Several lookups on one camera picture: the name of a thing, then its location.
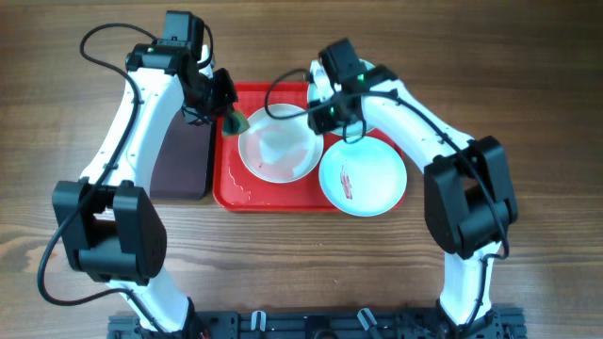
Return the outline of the light blue plate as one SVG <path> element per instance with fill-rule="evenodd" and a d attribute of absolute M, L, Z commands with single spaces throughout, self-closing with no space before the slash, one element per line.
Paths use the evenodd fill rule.
<path fill-rule="evenodd" d="M 374 65 L 366 60 L 360 59 L 360 61 L 367 67 L 368 70 L 373 69 Z M 315 84 L 310 84 L 307 90 L 307 101 L 313 102 L 318 99 L 318 90 Z M 346 127 L 346 136 L 347 137 L 358 137 L 361 136 L 363 132 L 363 124 L 360 121 L 357 121 L 354 124 L 348 125 Z M 342 137 L 343 136 L 343 128 L 336 128 L 331 131 L 331 134 Z"/>
<path fill-rule="evenodd" d="M 354 144 L 342 140 L 322 156 L 320 188 L 338 210 L 374 217 L 394 208 L 407 187 L 407 171 L 395 149 L 375 137 Z"/>

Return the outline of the green yellow sponge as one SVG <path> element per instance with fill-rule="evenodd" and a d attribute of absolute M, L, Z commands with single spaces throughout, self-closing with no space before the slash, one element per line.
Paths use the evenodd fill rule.
<path fill-rule="evenodd" d="M 241 111 L 234 110 L 223 117 L 221 134 L 224 137 L 234 137 L 243 134 L 249 128 L 247 117 Z"/>

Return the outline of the white round plate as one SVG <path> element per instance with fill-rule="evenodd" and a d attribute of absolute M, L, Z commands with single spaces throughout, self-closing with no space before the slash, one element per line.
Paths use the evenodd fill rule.
<path fill-rule="evenodd" d="M 255 177 L 274 184 L 291 183 L 319 163 L 324 138 L 308 127 L 301 107 L 270 105 L 252 113 L 248 122 L 250 128 L 238 137 L 238 152 Z"/>

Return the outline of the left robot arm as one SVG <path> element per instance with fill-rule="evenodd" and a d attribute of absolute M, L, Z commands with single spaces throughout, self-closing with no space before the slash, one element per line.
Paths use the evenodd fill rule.
<path fill-rule="evenodd" d="M 145 338 L 208 334 L 164 266 L 167 233 L 149 191 L 177 113 L 193 125 L 222 121 L 227 135 L 248 128 L 235 108 L 235 85 L 216 67 L 213 48 L 201 18 L 168 11 L 163 35 L 138 44 L 119 68 L 122 102 L 98 153 L 77 180 L 61 181 L 53 192 L 53 242 L 63 244 L 73 270 L 126 299 Z"/>

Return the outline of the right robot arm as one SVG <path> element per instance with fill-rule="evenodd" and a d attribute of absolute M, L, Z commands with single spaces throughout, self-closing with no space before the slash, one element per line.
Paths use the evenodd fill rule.
<path fill-rule="evenodd" d="M 347 39 L 319 52 L 309 81 L 318 95 L 309 102 L 316 133 L 369 124 L 421 170 L 426 225 L 445 253 L 438 306 L 457 335 L 482 327 L 492 308 L 492 268 L 508 257 L 508 228 L 518 218 L 503 146 L 494 137 L 475 139 L 449 126 L 393 71 L 368 68 Z"/>

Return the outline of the black rectangular tray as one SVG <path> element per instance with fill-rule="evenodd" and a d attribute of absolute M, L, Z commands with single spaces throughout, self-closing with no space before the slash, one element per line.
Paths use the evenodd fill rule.
<path fill-rule="evenodd" d="M 215 138 L 215 124 L 188 124 L 179 111 L 155 162 L 151 198 L 201 200 L 212 185 Z"/>

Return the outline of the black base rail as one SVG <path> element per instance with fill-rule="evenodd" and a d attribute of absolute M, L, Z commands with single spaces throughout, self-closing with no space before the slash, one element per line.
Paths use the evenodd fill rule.
<path fill-rule="evenodd" d="M 265 313 L 199 312 L 204 338 L 496 338 L 526 339 L 528 330 L 519 308 L 493 307 L 461 334 L 434 308 L 397 312 Z"/>

